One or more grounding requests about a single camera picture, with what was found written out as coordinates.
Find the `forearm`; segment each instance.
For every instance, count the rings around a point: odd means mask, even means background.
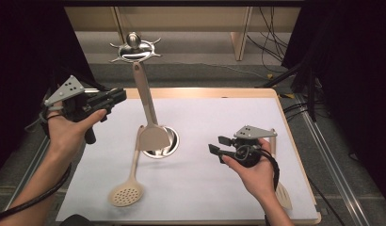
[[[255,196],[255,198],[263,207],[270,225],[294,225],[289,216],[284,211],[283,207],[281,207],[281,204],[279,203],[274,193],[268,196]]]
[[[54,187],[69,165],[70,160],[57,157],[49,148],[40,166],[10,208],[29,202]],[[0,221],[0,225],[44,225],[54,199],[55,195],[52,195],[19,213],[3,219]]]

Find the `white paper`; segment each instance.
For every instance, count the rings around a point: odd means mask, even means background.
[[[94,126],[97,141],[85,149],[57,221],[73,214],[114,223],[264,219],[263,209],[237,174],[219,164],[218,157],[208,149],[208,144],[214,144],[234,151],[219,144],[217,137],[232,138],[244,125],[275,128],[280,182],[293,204],[293,210],[286,212],[291,219],[318,219],[276,99],[153,101],[159,124],[176,130],[180,145],[173,155],[163,159],[140,155],[137,180],[144,185],[142,198],[126,207],[115,207],[107,201],[109,192],[127,180],[137,128],[147,124],[140,100],[128,99],[113,108],[107,121]]]

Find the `cream plastic utensil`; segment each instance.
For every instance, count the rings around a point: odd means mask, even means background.
[[[269,143],[270,143],[270,153],[272,154],[272,157],[276,158],[276,136],[270,137]],[[281,206],[283,206],[286,209],[293,209],[289,193],[287,192],[287,189],[280,182],[278,182],[278,186],[276,187],[276,197],[278,198],[278,201],[281,204]]]
[[[155,151],[168,147],[170,145],[169,133],[166,128],[158,125],[143,63],[134,62],[132,69],[148,123],[140,134],[139,149],[141,151]]]
[[[132,161],[131,171],[128,180],[116,186],[108,195],[108,201],[115,206],[127,206],[137,202],[143,195],[143,185],[137,181],[137,160],[139,159],[140,150],[138,149],[138,139],[143,131],[141,125],[137,131],[137,142],[135,145],[134,158]]]

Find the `wooden table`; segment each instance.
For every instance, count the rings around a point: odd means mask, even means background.
[[[177,131],[180,145],[163,159],[142,154],[137,180],[145,187],[143,197],[127,207],[112,206],[106,196],[126,181],[137,128],[146,124],[137,90],[126,92],[128,99],[113,108],[105,123],[95,125],[97,142],[85,149],[58,221],[80,214],[93,222],[122,225],[264,223],[264,211],[237,174],[208,150],[209,143],[220,146],[217,136],[233,137],[245,122],[263,129],[272,126],[278,132],[277,161],[280,181],[292,199],[293,210],[286,210],[290,218],[296,224],[320,221],[273,89],[152,89],[158,121]]]

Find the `finger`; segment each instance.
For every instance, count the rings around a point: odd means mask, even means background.
[[[268,141],[266,141],[266,139],[264,138],[258,138],[258,141],[260,142],[261,144],[261,148],[262,149],[265,149],[267,151],[270,151],[270,144]]]
[[[82,126],[82,129],[87,131],[89,128],[91,128],[95,123],[100,121],[107,111],[105,109],[100,109],[95,111],[93,114],[89,115],[86,119],[78,122]]]
[[[53,106],[49,107],[49,111],[47,113],[47,117],[49,118],[51,116],[61,114],[62,106],[63,106],[63,102],[56,102],[56,103],[54,103]]]
[[[240,165],[236,160],[232,159],[228,155],[222,155],[222,160],[225,162],[226,165],[228,165],[232,170],[237,172],[237,174],[239,175],[244,170],[244,167],[242,165]]]

